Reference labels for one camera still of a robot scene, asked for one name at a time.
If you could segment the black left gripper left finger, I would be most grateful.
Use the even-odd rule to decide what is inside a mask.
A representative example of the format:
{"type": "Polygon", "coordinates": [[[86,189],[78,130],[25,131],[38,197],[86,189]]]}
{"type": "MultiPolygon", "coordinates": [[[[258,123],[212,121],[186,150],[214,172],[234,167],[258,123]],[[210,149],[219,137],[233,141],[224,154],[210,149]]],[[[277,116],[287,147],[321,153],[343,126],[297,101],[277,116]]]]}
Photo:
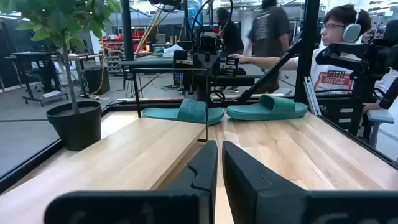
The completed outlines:
{"type": "Polygon", "coordinates": [[[213,224],[218,148],[208,141],[165,190],[74,191],[52,200],[45,224],[213,224]]]}

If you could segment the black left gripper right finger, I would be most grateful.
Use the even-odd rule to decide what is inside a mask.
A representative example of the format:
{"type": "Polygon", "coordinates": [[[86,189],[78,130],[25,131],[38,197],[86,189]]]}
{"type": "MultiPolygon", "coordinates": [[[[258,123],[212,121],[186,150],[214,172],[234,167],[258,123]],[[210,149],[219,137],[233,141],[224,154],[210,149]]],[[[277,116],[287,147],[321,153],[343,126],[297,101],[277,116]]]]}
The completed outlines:
{"type": "Polygon", "coordinates": [[[398,224],[398,191],[305,190],[230,141],[222,156],[235,224],[398,224]]]}

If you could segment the black drawer cabinet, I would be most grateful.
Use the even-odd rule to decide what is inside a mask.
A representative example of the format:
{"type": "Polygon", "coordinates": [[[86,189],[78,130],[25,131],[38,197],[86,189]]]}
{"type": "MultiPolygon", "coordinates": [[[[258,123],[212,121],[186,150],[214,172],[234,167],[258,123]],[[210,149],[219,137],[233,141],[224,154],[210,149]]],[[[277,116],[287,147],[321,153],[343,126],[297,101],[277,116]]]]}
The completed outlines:
{"type": "Polygon", "coordinates": [[[363,103],[352,97],[319,97],[322,116],[356,136],[362,118],[363,103]]]}

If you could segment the silver aluminium profile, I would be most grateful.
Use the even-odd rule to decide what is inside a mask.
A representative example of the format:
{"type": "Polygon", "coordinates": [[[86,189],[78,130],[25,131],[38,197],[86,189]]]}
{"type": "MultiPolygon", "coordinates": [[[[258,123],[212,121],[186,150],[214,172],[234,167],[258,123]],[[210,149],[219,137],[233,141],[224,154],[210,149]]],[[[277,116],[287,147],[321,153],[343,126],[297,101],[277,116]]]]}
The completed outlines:
{"type": "Polygon", "coordinates": [[[322,113],[310,77],[304,77],[304,87],[311,113],[315,116],[321,116],[322,113]]]}

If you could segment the grey background desk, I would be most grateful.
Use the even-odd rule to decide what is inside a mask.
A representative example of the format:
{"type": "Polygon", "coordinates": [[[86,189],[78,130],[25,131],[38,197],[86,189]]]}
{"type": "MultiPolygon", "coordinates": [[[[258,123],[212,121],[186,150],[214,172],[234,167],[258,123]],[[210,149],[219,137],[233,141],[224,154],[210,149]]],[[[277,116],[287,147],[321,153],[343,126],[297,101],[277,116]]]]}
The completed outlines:
{"type": "MultiPolygon", "coordinates": [[[[144,65],[151,67],[186,68],[194,65],[194,60],[189,60],[187,56],[174,59],[172,57],[145,56],[137,59],[144,65]]],[[[251,64],[241,65],[230,57],[218,58],[212,68],[212,74],[206,75],[204,72],[182,73],[183,85],[186,90],[193,88],[196,90],[208,87],[227,87],[227,86],[252,86],[257,79],[263,76],[264,72],[257,66],[251,64]]]]}

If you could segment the black table rail frame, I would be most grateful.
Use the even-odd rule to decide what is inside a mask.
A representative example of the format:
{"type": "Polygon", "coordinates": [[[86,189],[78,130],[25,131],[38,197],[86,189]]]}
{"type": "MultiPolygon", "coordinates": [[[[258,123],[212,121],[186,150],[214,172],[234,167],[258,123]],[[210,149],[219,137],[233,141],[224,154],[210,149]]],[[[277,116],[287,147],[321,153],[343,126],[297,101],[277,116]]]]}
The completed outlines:
{"type": "MultiPolygon", "coordinates": [[[[140,101],[140,108],[149,108],[149,107],[159,107],[159,108],[176,108],[180,106],[183,99],[182,97],[176,98],[143,98],[140,101]]],[[[116,103],[111,103],[108,106],[105,106],[102,109],[101,114],[101,122],[105,122],[105,117],[109,117],[110,113],[116,112],[132,112],[133,117],[137,116],[136,111],[136,101],[134,99],[126,99],[126,100],[116,100],[116,103]]],[[[398,162],[393,162],[390,158],[382,154],[381,152],[376,151],[371,148],[367,144],[358,140],[352,134],[344,131],[339,126],[332,123],[329,119],[326,119],[322,116],[315,116],[308,112],[303,118],[306,120],[308,125],[312,125],[314,127],[314,134],[306,135],[307,139],[313,140],[312,145],[315,147],[315,143],[321,143],[321,146],[317,146],[319,148],[319,152],[322,149],[330,149],[337,150],[337,143],[342,143],[344,153],[349,153],[350,158],[354,159],[353,156],[366,156],[368,154],[373,154],[373,157],[378,157],[377,161],[383,161],[387,165],[391,166],[391,169],[395,169],[398,174],[398,162]],[[315,134],[321,134],[320,140],[315,140],[315,134]]],[[[47,119],[28,119],[28,120],[5,120],[1,122],[11,123],[11,122],[48,122],[47,119]]],[[[22,161],[20,164],[12,168],[10,171],[6,172],[4,175],[0,176],[0,194],[21,185],[21,183],[26,182],[28,179],[33,178],[35,170],[43,171],[45,166],[49,166],[49,164],[54,164],[57,159],[61,159],[62,156],[65,158],[72,156],[76,152],[66,152],[66,149],[62,149],[63,142],[59,139],[55,140],[48,146],[45,146],[39,152],[35,153],[33,156],[28,157],[26,160],[22,161]]],[[[359,170],[359,165],[364,165],[364,168],[370,168],[370,171],[376,172],[376,177],[381,177],[381,174],[387,174],[386,169],[381,169],[381,165],[377,165],[376,162],[350,162],[350,167],[357,168],[359,170]]]]}

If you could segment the black waste bin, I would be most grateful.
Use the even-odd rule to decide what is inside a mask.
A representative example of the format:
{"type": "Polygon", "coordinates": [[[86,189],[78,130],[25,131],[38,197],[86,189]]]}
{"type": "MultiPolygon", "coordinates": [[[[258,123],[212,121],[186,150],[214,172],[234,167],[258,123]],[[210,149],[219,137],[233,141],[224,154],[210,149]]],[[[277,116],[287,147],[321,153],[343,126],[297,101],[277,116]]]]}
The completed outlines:
{"type": "Polygon", "coordinates": [[[109,91],[109,77],[106,67],[97,65],[84,70],[85,80],[88,84],[88,93],[102,95],[109,91]]]}

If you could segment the black rig frame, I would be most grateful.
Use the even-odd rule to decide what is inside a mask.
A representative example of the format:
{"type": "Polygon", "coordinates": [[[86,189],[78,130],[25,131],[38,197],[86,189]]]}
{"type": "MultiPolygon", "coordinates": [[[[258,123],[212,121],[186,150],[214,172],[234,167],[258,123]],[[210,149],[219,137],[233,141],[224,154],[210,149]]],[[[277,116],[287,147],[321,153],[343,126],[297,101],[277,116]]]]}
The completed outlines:
{"type": "MultiPolygon", "coordinates": [[[[244,91],[239,96],[232,98],[230,100],[225,100],[227,105],[243,105],[245,104],[252,95],[260,89],[266,81],[268,81],[272,76],[282,69],[282,66],[287,64],[289,59],[292,59],[294,55],[298,55],[300,60],[298,61],[297,67],[297,79],[295,86],[294,101],[299,103],[308,103],[307,94],[305,92],[305,81],[304,78],[309,76],[311,59],[313,55],[313,44],[315,41],[315,28],[317,26],[318,10],[317,7],[320,5],[320,0],[306,0],[305,1],[305,14],[303,23],[307,26],[304,28],[301,38],[283,54],[283,56],[277,60],[275,65],[271,66],[267,73],[258,79],[250,89],[244,91]]],[[[123,60],[119,63],[123,67],[128,67],[130,72],[135,75],[139,72],[176,72],[176,73],[195,73],[195,72],[207,72],[210,69],[206,65],[190,65],[186,68],[169,68],[169,67],[151,67],[149,65],[144,65],[132,57],[127,56],[127,60],[123,60]]]]}

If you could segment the black rolling table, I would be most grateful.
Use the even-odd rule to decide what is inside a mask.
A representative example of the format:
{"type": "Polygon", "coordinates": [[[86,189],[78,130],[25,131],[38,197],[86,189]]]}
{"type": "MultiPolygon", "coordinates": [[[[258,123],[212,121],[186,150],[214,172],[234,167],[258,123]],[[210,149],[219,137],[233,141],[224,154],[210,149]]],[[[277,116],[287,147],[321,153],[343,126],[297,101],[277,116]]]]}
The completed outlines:
{"type": "Polygon", "coordinates": [[[67,93],[61,89],[57,70],[50,52],[17,52],[11,54],[17,74],[25,85],[27,96],[23,96],[25,104],[37,102],[41,107],[48,101],[64,98],[69,99],[67,93]],[[32,81],[40,82],[41,92],[34,95],[32,81]]]}

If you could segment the green plant in black pot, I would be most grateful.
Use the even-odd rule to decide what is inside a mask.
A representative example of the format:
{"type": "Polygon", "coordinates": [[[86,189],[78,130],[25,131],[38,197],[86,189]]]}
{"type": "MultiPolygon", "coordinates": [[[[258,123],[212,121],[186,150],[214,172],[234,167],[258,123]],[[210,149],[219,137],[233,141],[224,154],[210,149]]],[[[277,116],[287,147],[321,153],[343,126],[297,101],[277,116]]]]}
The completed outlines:
{"type": "Polygon", "coordinates": [[[63,57],[70,102],[47,111],[49,123],[69,151],[81,151],[101,139],[101,105],[77,101],[69,65],[71,46],[83,45],[79,31],[91,31],[102,38],[104,23],[121,12],[118,0],[0,0],[0,12],[18,12],[28,19],[22,30],[33,30],[34,41],[50,39],[63,57]]]}

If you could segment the white headphones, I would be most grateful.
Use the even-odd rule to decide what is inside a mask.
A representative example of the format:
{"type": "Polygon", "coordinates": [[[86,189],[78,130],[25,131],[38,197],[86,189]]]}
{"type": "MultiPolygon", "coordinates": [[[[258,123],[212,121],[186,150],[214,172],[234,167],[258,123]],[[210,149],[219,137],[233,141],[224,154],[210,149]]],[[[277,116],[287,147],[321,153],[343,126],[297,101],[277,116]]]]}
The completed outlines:
{"type": "Polygon", "coordinates": [[[360,8],[354,7],[356,11],[355,21],[353,23],[348,24],[343,30],[343,42],[346,43],[354,43],[359,37],[359,33],[361,32],[361,25],[358,24],[359,13],[361,12],[360,8]]]}

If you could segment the red parts bin rack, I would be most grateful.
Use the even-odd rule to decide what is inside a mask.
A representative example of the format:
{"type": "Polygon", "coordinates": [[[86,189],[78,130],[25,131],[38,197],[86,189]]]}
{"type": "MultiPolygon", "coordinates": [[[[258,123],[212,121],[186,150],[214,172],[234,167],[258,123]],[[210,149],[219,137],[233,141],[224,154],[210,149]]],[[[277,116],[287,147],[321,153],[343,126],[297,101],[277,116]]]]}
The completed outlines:
{"type": "Polygon", "coordinates": [[[124,35],[103,36],[100,46],[104,51],[104,62],[108,73],[112,76],[122,75],[123,67],[119,63],[126,59],[124,35]]]}

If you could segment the person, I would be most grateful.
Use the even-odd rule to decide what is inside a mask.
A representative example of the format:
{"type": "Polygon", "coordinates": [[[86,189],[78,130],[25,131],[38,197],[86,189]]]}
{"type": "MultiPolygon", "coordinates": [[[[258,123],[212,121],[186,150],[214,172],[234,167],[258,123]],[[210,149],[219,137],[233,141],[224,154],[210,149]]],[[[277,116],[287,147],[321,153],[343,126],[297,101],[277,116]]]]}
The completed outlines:
{"type": "MultiPolygon", "coordinates": [[[[363,35],[371,28],[371,18],[368,12],[359,10],[352,4],[336,6],[327,12],[323,20],[321,31],[322,42],[325,47],[333,43],[343,41],[343,34],[350,25],[359,25],[359,35],[363,35]]],[[[350,79],[351,70],[336,65],[320,65],[316,62],[316,56],[320,49],[313,51],[310,78],[315,91],[323,90],[325,94],[344,94],[353,88],[354,81],[350,79]]],[[[239,54],[232,54],[241,63],[255,64],[261,68],[271,68],[279,57],[247,57],[239,54]]]]}
{"type": "Polygon", "coordinates": [[[229,19],[230,13],[225,8],[218,8],[217,21],[220,28],[219,35],[223,39],[224,55],[242,54],[244,50],[241,33],[238,26],[229,19]]]}
{"type": "Polygon", "coordinates": [[[289,20],[277,0],[262,0],[262,12],[252,22],[247,38],[255,57],[281,57],[290,47],[289,20]]]}

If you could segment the teal rubber slide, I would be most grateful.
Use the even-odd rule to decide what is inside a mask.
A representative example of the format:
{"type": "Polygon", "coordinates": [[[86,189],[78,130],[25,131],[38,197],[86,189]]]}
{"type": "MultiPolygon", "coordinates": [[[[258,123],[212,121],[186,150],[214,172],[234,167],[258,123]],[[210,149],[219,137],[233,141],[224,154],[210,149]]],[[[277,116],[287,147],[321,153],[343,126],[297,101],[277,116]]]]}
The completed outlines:
{"type": "Polygon", "coordinates": [[[251,105],[231,105],[227,115],[241,121],[273,121],[301,118],[308,111],[306,104],[288,98],[262,95],[258,103],[251,105]]]}
{"type": "Polygon", "coordinates": [[[203,101],[184,99],[179,108],[146,108],[142,117],[201,123],[212,126],[224,117],[224,108],[206,108],[203,101]]]}

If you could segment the light blue stool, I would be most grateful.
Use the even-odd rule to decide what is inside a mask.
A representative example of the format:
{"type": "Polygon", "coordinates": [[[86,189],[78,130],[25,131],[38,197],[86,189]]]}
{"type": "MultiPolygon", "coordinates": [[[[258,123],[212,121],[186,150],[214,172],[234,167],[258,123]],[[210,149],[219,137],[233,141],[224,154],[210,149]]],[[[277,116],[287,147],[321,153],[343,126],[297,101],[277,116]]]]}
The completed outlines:
{"type": "Polygon", "coordinates": [[[394,124],[394,118],[387,109],[369,110],[367,116],[372,126],[368,144],[375,148],[380,125],[382,123],[394,124]]]}

